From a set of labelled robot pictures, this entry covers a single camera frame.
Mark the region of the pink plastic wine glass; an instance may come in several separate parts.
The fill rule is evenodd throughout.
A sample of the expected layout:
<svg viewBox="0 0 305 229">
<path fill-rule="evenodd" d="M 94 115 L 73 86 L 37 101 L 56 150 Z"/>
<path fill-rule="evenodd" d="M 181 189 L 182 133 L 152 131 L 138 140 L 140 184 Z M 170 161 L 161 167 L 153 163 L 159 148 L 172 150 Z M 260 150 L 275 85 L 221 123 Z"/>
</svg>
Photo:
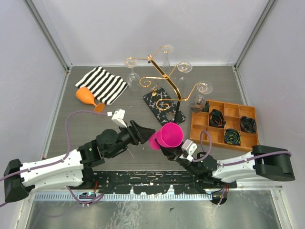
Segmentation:
<svg viewBox="0 0 305 229">
<path fill-rule="evenodd" d="M 154 150 L 161 147 L 173 148 L 179 146 L 184 138 L 181 127 L 176 123 L 166 123 L 148 140 L 149 146 Z"/>
</svg>

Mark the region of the gold wine glass rack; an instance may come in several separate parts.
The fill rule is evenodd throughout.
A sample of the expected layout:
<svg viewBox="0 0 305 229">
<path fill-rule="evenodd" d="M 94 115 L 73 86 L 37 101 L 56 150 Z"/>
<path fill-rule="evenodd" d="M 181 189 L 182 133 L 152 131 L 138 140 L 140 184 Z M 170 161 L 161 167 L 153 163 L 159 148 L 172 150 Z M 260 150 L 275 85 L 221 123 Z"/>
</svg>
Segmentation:
<svg viewBox="0 0 305 229">
<path fill-rule="evenodd" d="M 159 73 L 159 76 L 140 76 L 140 87 L 147 88 L 150 91 L 143 96 L 143 100 L 162 126 L 169 122 L 179 125 L 186 120 L 186 116 L 180 110 L 180 105 L 182 102 L 186 102 L 191 98 L 197 83 L 193 86 L 188 95 L 183 96 L 181 92 L 183 87 L 179 88 L 178 80 L 172 77 L 172 73 L 178 71 L 178 64 L 176 64 L 170 74 L 167 75 L 154 59 L 158 52 L 162 52 L 162 46 L 155 54 L 149 54 L 146 58 L 131 57 L 137 62 L 140 60 L 147 61 L 152 64 Z"/>
</svg>

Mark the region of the clear stemless glass tumbler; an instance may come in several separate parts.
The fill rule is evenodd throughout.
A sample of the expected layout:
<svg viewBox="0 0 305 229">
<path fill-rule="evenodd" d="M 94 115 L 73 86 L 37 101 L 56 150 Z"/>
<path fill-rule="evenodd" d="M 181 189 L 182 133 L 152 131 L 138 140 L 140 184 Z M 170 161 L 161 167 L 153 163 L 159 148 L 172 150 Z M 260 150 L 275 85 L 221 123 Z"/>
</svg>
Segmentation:
<svg viewBox="0 0 305 229">
<path fill-rule="evenodd" d="M 131 69 L 131 73 L 129 73 L 128 75 L 127 84 L 132 91 L 140 90 L 140 84 L 139 84 L 140 77 L 133 70 L 136 65 L 137 65 L 137 61 L 131 57 L 125 60 L 125 66 Z"/>
</svg>

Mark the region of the orange plastic wine glass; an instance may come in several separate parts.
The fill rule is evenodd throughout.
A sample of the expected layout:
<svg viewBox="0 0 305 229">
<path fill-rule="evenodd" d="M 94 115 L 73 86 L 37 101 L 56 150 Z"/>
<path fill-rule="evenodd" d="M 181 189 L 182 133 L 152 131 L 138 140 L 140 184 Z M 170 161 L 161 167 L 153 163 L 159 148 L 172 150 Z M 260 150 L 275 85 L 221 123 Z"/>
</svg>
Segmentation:
<svg viewBox="0 0 305 229">
<path fill-rule="evenodd" d="M 104 103 L 97 104 L 93 93 L 87 87 L 81 87 L 75 94 L 76 98 L 84 104 L 94 105 L 94 112 L 102 112 L 105 108 Z"/>
</svg>

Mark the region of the clear round wine glass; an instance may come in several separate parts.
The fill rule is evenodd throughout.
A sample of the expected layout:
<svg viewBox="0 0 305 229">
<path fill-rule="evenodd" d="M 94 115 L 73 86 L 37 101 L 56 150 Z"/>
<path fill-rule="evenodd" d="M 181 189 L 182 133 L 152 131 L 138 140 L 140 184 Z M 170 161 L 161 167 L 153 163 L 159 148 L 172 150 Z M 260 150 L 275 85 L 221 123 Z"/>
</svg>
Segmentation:
<svg viewBox="0 0 305 229">
<path fill-rule="evenodd" d="M 193 91 L 194 98 L 191 102 L 191 111 L 194 113 L 201 112 L 206 105 L 206 99 L 204 95 L 210 94 L 212 91 L 213 86 L 210 82 L 201 81 L 197 83 Z"/>
</svg>

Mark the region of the clear champagne flute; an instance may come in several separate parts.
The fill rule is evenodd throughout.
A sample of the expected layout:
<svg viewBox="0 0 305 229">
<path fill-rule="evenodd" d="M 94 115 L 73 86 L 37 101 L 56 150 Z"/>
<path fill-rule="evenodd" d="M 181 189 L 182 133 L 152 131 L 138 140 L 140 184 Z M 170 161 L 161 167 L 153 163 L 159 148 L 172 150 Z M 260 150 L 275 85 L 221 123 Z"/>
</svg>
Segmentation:
<svg viewBox="0 0 305 229">
<path fill-rule="evenodd" d="M 166 44 L 162 46 L 162 53 L 165 55 L 165 59 L 163 62 L 163 70 L 164 72 L 169 75 L 171 66 L 170 66 L 170 61 L 169 61 L 169 53 L 173 52 L 174 48 L 170 44 Z"/>
<path fill-rule="evenodd" d="M 182 73 L 182 75 L 180 76 L 180 78 L 178 80 L 178 87 L 182 88 L 185 85 L 184 74 L 189 73 L 193 69 L 193 66 L 187 61 L 182 61 L 182 62 L 178 63 L 177 69 L 178 69 L 178 71 L 180 71 Z"/>
</svg>

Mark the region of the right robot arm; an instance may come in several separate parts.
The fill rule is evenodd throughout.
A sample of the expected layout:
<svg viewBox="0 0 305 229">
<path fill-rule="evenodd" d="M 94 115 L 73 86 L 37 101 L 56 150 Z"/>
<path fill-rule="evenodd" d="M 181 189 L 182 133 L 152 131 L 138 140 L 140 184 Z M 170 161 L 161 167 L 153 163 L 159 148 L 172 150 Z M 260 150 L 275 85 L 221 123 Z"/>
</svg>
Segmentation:
<svg viewBox="0 0 305 229">
<path fill-rule="evenodd" d="M 244 155 L 225 160 L 216 160 L 211 155 L 201 162 L 185 158 L 180 147 L 161 147 L 168 160 L 177 162 L 198 180 L 211 184 L 215 188 L 224 183 L 240 179 L 264 177 L 273 181 L 294 181 L 291 153 L 283 148 L 256 145 Z"/>
</svg>

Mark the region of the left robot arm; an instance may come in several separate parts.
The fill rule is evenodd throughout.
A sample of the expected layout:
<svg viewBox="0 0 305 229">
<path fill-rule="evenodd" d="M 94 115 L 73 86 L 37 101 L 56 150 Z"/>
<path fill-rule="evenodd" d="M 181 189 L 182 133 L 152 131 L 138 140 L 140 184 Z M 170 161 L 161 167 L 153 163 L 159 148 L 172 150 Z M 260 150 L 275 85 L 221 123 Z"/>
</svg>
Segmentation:
<svg viewBox="0 0 305 229">
<path fill-rule="evenodd" d="M 96 139 L 57 157 L 31 163 L 11 160 L 1 178 L 5 203 L 23 200 L 31 192 L 51 187 L 90 189 L 95 185 L 93 167 L 125 152 L 129 144 L 146 143 L 155 133 L 154 129 L 142 127 L 134 120 L 119 130 L 106 129 Z"/>
</svg>

